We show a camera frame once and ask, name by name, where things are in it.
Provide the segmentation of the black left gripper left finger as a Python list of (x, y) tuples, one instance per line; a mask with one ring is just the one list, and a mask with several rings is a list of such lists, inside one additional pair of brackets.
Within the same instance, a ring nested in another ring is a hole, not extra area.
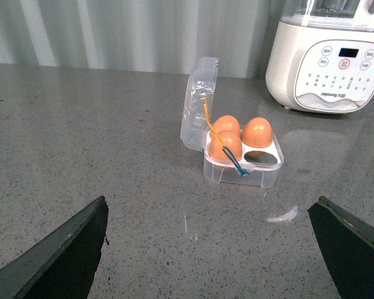
[(87, 298), (107, 223), (100, 196), (0, 269), (0, 298)]

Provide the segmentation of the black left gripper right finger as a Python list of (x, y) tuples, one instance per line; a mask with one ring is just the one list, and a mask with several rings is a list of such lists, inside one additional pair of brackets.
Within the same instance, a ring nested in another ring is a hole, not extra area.
[(374, 227), (324, 196), (308, 213), (341, 298), (374, 298)]

